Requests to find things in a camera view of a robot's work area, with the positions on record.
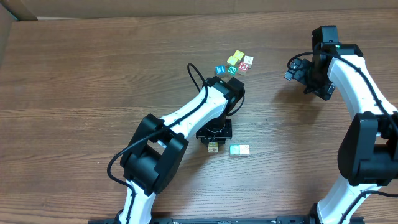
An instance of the green cube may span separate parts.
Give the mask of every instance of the green cube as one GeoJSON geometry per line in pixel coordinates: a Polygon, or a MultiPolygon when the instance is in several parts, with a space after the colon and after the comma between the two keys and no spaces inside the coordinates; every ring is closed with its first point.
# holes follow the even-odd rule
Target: green cube
{"type": "Polygon", "coordinates": [[[239,156],[241,153],[239,145],[230,145],[229,154],[230,156],[239,156]]]}
{"type": "Polygon", "coordinates": [[[238,71],[238,69],[234,66],[229,66],[228,70],[226,71],[226,73],[231,76],[231,77],[235,77],[236,72],[238,71]]]}

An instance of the small cube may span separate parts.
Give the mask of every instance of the small cube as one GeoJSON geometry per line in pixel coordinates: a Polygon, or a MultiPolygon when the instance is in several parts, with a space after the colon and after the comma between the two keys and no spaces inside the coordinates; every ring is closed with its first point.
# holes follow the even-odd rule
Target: small cube
{"type": "Polygon", "coordinates": [[[210,153],[217,153],[218,152],[218,143],[217,142],[209,142],[207,146],[207,150],[210,153]]]}
{"type": "Polygon", "coordinates": [[[249,65],[247,65],[247,64],[245,64],[245,63],[243,63],[243,62],[241,62],[241,63],[239,64],[238,74],[245,75],[246,72],[248,71],[248,69],[249,69],[249,65]]]}
{"type": "Polygon", "coordinates": [[[228,74],[229,77],[235,77],[237,71],[238,69],[236,67],[230,66],[226,71],[226,73],[228,74]]]}
{"type": "Polygon", "coordinates": [[[230,156],[239,156],[241,153],[241,150],[239,148],[239,145],[231,145],[229,147],[229,154],[230,156]]]}
{"type": "Polygon", "coordinates": [[[230,56],[229,59],[226,61],[226,63],[228,66],[236,66],[239,64],[238,59],[233,56],[230,56]]]}
{"type": "Polygon", "coordinates": [[[246,65],[248,65],[249,66],[249,68],[251,68],[251,65],[253,64],[253,57],[250,57],[250,56],[244,56],[244,59],[243,59],[243,63],[245,63],[246,65]]]}
{"type": "Polygon", "coordinates": [[[218,65],[218,66],[216,66],[216,75],[217,75],[218,77],[225,77],[225,76],[226,76],[225,65],[218,65]]]}
{"type": "Polygon", "coordinates": [[[243,59],[243,55],[244,55],[244,53],[242,51],[237,50],[237,51],[235,51],[234,58],[237,58],[238,63],[241,63],[241,61],[243,59]]]}
{"type": "Polygon", "coordinates": [[[239,156],[249,156],[250,146],[249,145],[239,145],[239,156]]]}

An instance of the cube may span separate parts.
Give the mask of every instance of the cube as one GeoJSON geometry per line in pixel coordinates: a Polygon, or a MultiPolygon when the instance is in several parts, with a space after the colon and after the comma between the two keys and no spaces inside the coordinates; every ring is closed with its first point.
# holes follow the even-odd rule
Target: cube
{"type": "Polygon", "coordinates": [[[218,143],[217,142],[209,142],[207,146],[207,150],[210,153],[217,153],[218,152],[218,143]]]}
{"type": "Polygon", "coordinates": [[[241,63],[241,61],[243,59],[243,55],[244,55],[244,53],[242,51],[237,50],[237,51],[235,51],[234,58],[237,58],[238,63],[241,63]]]}
{"type": "Polygon", "coordinates": [[[233,56],[230,56],[229,59],[226,61],[226,63],[228,66],[236,66],[239,64],[238,59],[233,56]]]}
{"type": "Polygon", "coordinates": [[[238,74],[245,75],[246,72],[248,71],[248,69],[249,69],[249,65],[247,65],[247,64],[245,64],[245,63],[243,63],[243,62],[241,62],[241,63],[239,64],[238,74]]]}
{"type": "Polygon", "coordinates": [[[229,154],[230,156],[239,156],[241,153],[241,150],[239,148],[239,145],[231,145],[229,147],[229,154]]]}
{"type": "Polygon", "coordinates": [[[239,145],[239,156],[249,156],[250,146],[249,145],[239,145]]]}
{"type": "Polygon", "coordinates": [[[216,66],[216,75],[217,75],[218,77],[225,77],[225,76],[226,76],[225,65],[218,65],[218,66],[216,66]]]}
{"type": "Polygon", "coordinates": [[[250,56],[244,56],[244,59],[243,59],[243,63],[245,63],[246,65],[248,65],[249,66],[249,68],[251,68],[251,65],[253,64],[253,57],[250,57],[250,56]]]}
{"type": "Polygon", "coordinates": [[[237,69],[236,67],[230,66],[230,67],[228,68],[228,70],[226,71],[226,73],[227,73],[227,75],[228,75],[229,77],[235,77],[237,71],[238,71],[238,69],[237,69]]]}

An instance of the toy block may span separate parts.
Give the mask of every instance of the toy block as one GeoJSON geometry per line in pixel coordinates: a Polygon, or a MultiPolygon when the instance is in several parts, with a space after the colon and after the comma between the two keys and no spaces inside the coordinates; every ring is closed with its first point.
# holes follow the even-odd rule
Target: toy block
{"type": "Polygon", "coordinates": [[[230,145],[229,147],[229,155],[230,156],[239,156],[241,153],[241,150],[239,148],[239,145],[230,145]]]}
{"type": "Polygon", "coordinates": [[[218,65],[218,66],[216,66],[216,75],[217,75],[218,77],[225,77],[225,76],[226,76],[225,65],[218,65]]]}
{"type": "Polygon", "coordinates": [[[239,156],[249,156],[250,146],[249,145],[239,145],[239,156]]]}
{"type": "Polygon", "coordinates": [[[249,66],[249,68],[251,68],[251,65],[253,64],[253,57],[250,57],[250,56],[244,56],[244,59],[243,59],[243,63],[245,63],[246,65],[248,65],[249,66]]]}
{"type": "Polygon", "coordinates": [[[218,143],[217,142],[209,142],[207,146],[207,150],[210,153],[217,153],[218,152],[218,143]]]}
{"type": "Polygon", "coordinates": [[[228,66],[236,66],[236,65],[239,65],[238,59],[235,58],[235,57],[233,57],[233,56],[230,56],[229,59],[226,61],[226,63],[227,63],[228,66]]]}
{"type": "Polygon", "coordinates": [[[237,71],[238,69],[236,67],[230,66],[226,71],[226,73],[228,74],[229,77],[235,77],[237,71]]]}
{"type": "Polygon", "coordinates": [[[241,62],[241,63],[239,64],[238,74],[245,75],[246,72],[248,71],[248,69],[249,69],[249,65],[247,65],[247,64],[245,64],[245,63],[243,63],[243,62],[241,62]]]}
{"type": "Polygon", "coordinates": [[[241,63],[241,61],[243,59],[243,55],[244,55],[244,53],[242,51],[237,50],[237,51],[235,51],[234,58],[237,58],[238,63],[241,63]]]}

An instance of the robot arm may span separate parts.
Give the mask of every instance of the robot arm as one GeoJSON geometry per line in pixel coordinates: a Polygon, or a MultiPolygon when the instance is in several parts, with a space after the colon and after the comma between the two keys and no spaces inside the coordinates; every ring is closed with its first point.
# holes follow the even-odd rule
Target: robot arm
{"type": "Polygon", "coordinates": [[[317,223],[348,224],[356,209],[365,201],[362,192],[378,190],[398,178],[397,136],[371,94],[364,78],[338,58],[358,67],[369,80],[383,108],[395,121],[397,109],[382,95],[366,69],[362,51],[356,44],[342,44],[336,26],[321,26],[312,32],[313,62],[295,59],[285,78],[306,85],[304,93],[314,93],[329,100],[338,88],[351,116],[351,126],[338,151],[340,176],[327,196],[312,210],[317,223]],[[388,139],[375,144],[376,137],[388,139]]]}
{"type": "MultiPolygon", "coordinates": [[[[214,119],[225,120],[225,116],[244,95],[244,84],[235,78],[226,83],[218,77],[213,77],[207,79],[206,84],[208,96],[199,109],[165,133],[150,139],[165,148],[162,155],[144,142],[122,156],[124,177],[127,183],[134,187],[136,194],[132,195],[131,189],[127,190],[126,203],[122,212],[116,216],[116,223],[148,224],[152,218],[150,212],[155,196],[166,188],[175,175],[188,146],[187,139],[214,119]]],[[[138,126],[129,146],[156,130],[167,129],[168,125],[192,111],[204,99],[205,91],[205,88],[202,88],[185,106],[160,119],[151,114],[147,115],[138,126]]]]}

